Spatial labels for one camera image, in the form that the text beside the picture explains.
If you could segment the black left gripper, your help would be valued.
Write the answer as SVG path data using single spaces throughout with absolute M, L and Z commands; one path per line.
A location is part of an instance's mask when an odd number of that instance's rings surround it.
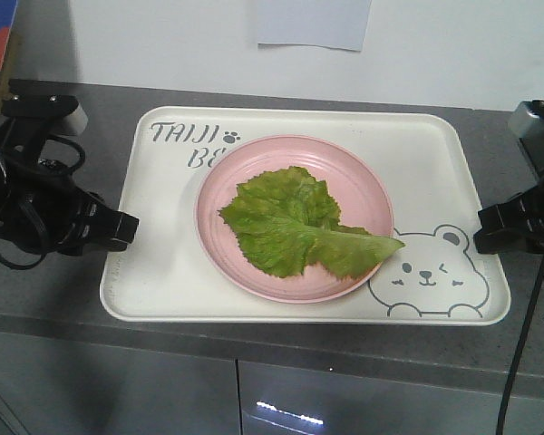
M 0 146 L 0 239 L 36 256 L 125 251 L 139 220 L 80 190 L 72 174 L 85 151 L 72 140 L 59 142 L 77 152 L 73 165 L 42 157 L 25 162 L 24 146 Z

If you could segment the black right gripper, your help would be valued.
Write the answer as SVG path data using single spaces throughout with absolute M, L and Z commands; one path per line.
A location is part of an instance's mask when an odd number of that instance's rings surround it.
M 544 252 L 544 172 L 534 188 L 478 213 L 474 236 L 480 254 Z

